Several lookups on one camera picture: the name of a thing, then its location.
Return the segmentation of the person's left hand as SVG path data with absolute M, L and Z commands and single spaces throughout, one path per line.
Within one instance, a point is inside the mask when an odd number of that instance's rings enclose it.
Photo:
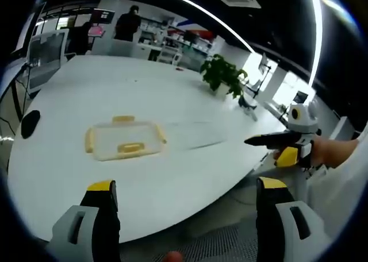
M 164 258 L 165 262 L 183 262 L 183 256 L 180 252 L 170 251 Z

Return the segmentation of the person's right hand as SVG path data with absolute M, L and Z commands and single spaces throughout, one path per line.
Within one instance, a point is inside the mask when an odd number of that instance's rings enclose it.
M 324 164 L 327 167 L 336 168 L 351 156 L 358 144 L 359 141 L 357 139 L 339 141 L 315 136 L 311 151 L 311 165 L 319 166 Z

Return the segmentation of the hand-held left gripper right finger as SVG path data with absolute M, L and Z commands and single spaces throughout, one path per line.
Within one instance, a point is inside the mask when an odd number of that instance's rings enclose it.
M 318 261 L 331 239 L 324 221 L 277 179 L 256 181 L 257 261 Z

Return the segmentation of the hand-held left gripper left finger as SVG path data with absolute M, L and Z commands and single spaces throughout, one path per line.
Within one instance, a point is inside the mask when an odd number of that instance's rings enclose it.
M 52 227 L 51 255 L 56 261 L 120 261 L 120 220 L 116 181 L 88 186 Z

